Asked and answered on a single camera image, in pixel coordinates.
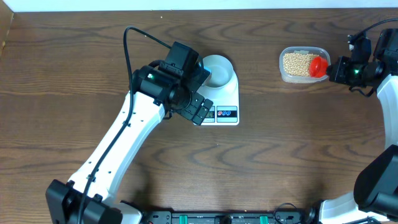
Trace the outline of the red plastic measuring scoop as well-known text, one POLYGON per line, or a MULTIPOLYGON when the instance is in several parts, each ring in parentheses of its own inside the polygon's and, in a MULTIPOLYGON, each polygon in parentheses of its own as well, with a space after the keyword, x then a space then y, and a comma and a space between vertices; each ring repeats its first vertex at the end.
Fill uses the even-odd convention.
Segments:
POLYGON ((308 68, 308 72, 310 76, 313 78, 321 78, 324 75, 326 75, 327 68, 328 68, 327 59, 321 56, 317 56, 312 60, 308 68))

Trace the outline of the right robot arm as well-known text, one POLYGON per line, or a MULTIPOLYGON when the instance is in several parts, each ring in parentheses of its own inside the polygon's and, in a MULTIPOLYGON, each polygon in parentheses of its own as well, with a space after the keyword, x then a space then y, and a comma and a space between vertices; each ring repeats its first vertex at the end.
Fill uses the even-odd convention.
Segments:
POLYGON ((358 175, 352 192, 320 203, 315 223, 397 221, 397 29, 384 29, 376 47, 365 31, 351 35, 351 55, 339 57, 326 74, 351 92, 371 90, 380 102, 384 149, 358 175))

